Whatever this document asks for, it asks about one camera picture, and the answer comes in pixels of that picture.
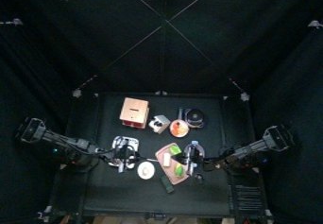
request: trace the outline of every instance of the white object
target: white object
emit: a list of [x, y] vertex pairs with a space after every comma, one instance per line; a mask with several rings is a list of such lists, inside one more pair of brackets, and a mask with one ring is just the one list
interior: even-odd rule
[[150, 121], [150, 127], [156, 133], [162, 133], [163, 130], [168, 127], [171, 121], [164, 115], [154, 116], [152, 120]]
[[[127, 141], [127, 144], [130, 145], [128, 150], [135, 150], [138, 151], [139, 148], [139, 141], [135, 138], [131, 137], [126, 137], [126, 136], [116, 136], [114, 139], [114, 143], [112, 143], [112, 148], [116, 148], [118, 145], [123, 145], [123, 142]], [[124, 168], [122, 165], [122, 162], [118, 163], [108, 163], [108, 165], [119, 167], [119, 172], [122, 171], [122, 169]], [[127, 168], [131, 169], [134, 168], [135, 164], [127, 164]]]
[[138, 175], [142, 179], [148, 180], [155, 174], [155, 166], [151, 162], [142, 162], [138, 166]]
[[242, 101], [248, 101], [248, 100], [250, 100], [250, 95], [246, 92], [243, 92], [242, 93]]
[[164, 157], [163, 166], [170, 167], [171, 166], [171, 153], [166, 152], [163, 157]]
[[82, 96], [82, 90], [78, 89], [72, 92], [74, 97], [79, 98]]
[[270, 212], [268, 209], [266, 209], [266, 215], [267, 215], [267, 216], [272, 216], [272, 213]]
[[314, 26], [314, 27], [317, 27], [317, 29], [319, 29], [321, 27], [323, 27], [323, 25], [317, 20], [311, 21], [310, 24], [308, 24], [308, 26]]
[[235, 222], [235, 219], [234, 218], [224, 218], [223, 220], [222, 220], [222, 224], [235, 224], [236, 222]]

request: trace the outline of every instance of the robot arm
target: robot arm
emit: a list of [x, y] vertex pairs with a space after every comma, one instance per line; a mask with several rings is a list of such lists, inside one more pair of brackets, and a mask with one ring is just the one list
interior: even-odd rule
[[215, 169], [228, 169], [232, 163], [243, 160], [258, 152], [268, 150], [280, 152], [288, 149], [290, 145], [294, 145], [294, 142], [288, 130], [283, 127], [274, 126], [266, 130], [263, 139], [258, 142], [247, 146], [230, 148], [216, 158], [204, 158], [203, 170], [211, 171]]
[[119, 163], [119, 172], [124, 171], [124, 163], [136, 163], [140, 161], [140, 155], [136, 151], [130, 150], [127, 141], [122, 141], [115, 148], [107, 150], [96, 144], [82, 138], [70, 138], [50, 129], [42, 120], [27, 118], [20, 125], [16, 139], [23, 143], [34, 144], [44, 140], [55, 145], [64, 147], [71, 155], [71, 162], [76, 165], [87, 165], [92, 158], [99, 158], [107, 163]]
[[195, 164], [203, 163], [204, 149], [198, 141], [192, 141], [190, 145], [186, 146], [184, 152], [172, 156], [172, 158], [182, 164], [188, 165], [187, 175], [194, 175]]

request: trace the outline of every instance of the black fabric enclosure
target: black fabric enclosure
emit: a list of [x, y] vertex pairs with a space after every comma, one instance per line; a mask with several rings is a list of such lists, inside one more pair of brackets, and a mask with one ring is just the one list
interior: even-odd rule
[[51, 145], [16, 143], [14, 133], [26, 116], [64, 133], [75, 90], [247, 93], [256, 138], [286, 124], [295, 140], [290, 150], [270, 154], [264, 169], [274, 218], [323, 223], [323, 29], [308, 26], [322, 22], [322, 5], [323, 0], [0, 0], [0, 223], [39, 223], [59, 156]]

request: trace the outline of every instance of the orange plate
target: orange plate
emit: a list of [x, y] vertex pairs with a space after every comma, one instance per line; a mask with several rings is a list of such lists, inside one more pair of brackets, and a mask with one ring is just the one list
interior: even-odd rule
[[188, 133], [188, 125], [183, 120], [174, 120], [170, 125], [170, 131], [174, 137], [183, 137]]

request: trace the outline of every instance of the cutting board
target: cutting board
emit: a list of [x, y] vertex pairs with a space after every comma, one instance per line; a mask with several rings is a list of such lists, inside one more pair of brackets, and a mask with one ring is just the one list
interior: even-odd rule
[[158, 151], [156, 151], [156, 153], [155, 153], [155, 156], [156, 156], [156, 159], [158, 159], [158, 162], [160, 163], [160, 166], [162, 166], [162, 168], [163, 168], [163, 170], [164, 170], [164, 172], [166, 172], [166, 174], [167, 174], [167, 176], [168, 176], [168, 178], [170, 178], [170, 181], [171, 181], [171, 183], [174, 184], [174, 185], [176, 185], [176, 184], [179, 184], [180, 182], [183, 182], [183, 181], [186, 181], [186, 179], [190, 177], [187, 174], [186, 174], [186, 172], [187, 172], [187, 165], [182, 165], [183, 166], [183, 176], [179, 178], [176, 175], [175, 175], [175, 166], [176, 166], [176, 164], [178, 164], [178, 161], [175, 161], [174, 159], [171, 159], [171, 166], [170, 167], [166, 167], [166, 166], [163, 166], [163, 163], [164, 163], [164, 153], [170, 153], [171, 154], [171, 152], [170, 152], [170, 147], [172, 146], [172, 145], [175, 145], [175, 146], [178, 146], [178, 144], [176, 143], [171, 143], [171, 144], [168, 144], [168, 145], [166, 145], [166, 146], [163, 146]]

